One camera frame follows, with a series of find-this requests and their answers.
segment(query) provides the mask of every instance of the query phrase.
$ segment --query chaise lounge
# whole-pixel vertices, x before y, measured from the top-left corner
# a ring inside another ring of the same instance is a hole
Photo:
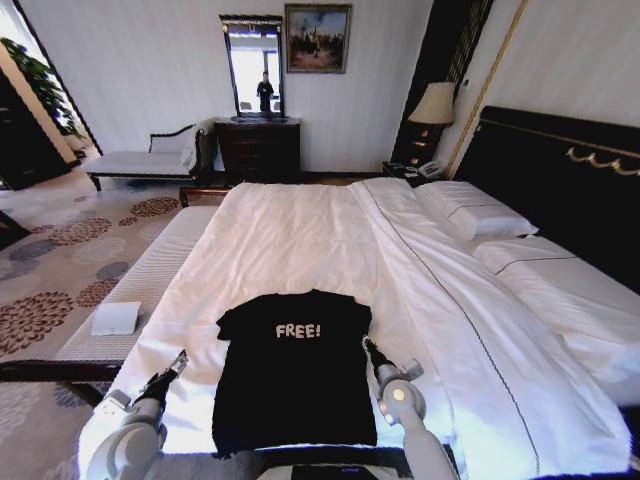
[[[210,118],[173,133],[153,133],[148,152],[112,152],[80,169],[101,190],[100,177],[201,180],[213,172],[217,153],[214,119]]]

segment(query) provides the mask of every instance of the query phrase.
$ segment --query table lamp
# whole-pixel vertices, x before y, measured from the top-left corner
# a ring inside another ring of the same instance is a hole
[[[429,125],[420,133],[420,138],[412,142],[418,150],[416,157],[410,160],[411,165],[420,165],[431,160],[436,142],[442,133],[443,125],[453,123],[453,92],[455,83],[434,82],[427,85],[422,100],[409,115],[408,121]]]

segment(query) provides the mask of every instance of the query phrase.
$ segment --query white duvet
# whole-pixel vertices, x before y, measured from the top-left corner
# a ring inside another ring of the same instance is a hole
[[[215,451],[211,414],[227,348],[215,322],[259,295],[313,288],[369,305],[381,350],[396,363],[413,356],[423,364],[416,386],[427,401],[425,424],[452,445],[462,476],[626,469],[630,436],[616,406],[401,180],[234,188],[112,388],[135,396],[186,348],[189,366],[167,398],[164,451]],[[401,446],[401,427],[374,412],[378,445]],[[108,433],[97,417],[87,423],[81,471]]]

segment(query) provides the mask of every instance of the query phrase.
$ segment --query white cushion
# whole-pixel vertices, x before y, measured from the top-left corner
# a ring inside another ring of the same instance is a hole
[[[187,170],[191,170],[196,165],[198,151],[198,131],[201,130],[204,135],[211,134],[215,127],[215,121],[216,117],[202,120],[201,122],[196,123],[189,130],[190,135],[186,138],[184,150],[180,155],[180,164]]]
[[[170,137],[151,136],[151,153],[181,153],[187,142],[193,143],[193,127]]]
[[[526,218],[467,182],[433,182],[416,188],[415,192],[421,201],[435,206],[449,219],[467,241],[538,231]]]
[[[619,382],[640,372],[640,296],[542,237],[487,242],[474,256],[598,380]]]
[[[113,152],[90,160],[80,169],[87,173],[189,175],[180,153]]]

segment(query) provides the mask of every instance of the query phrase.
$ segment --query person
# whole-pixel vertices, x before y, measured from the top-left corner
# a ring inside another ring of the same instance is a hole
[[[269,83],[269,73],[264,72],[262,74],[262,81],[258,84],[261,112],[271,112],[271,95],[273,95],[273,87],[271,83]]]

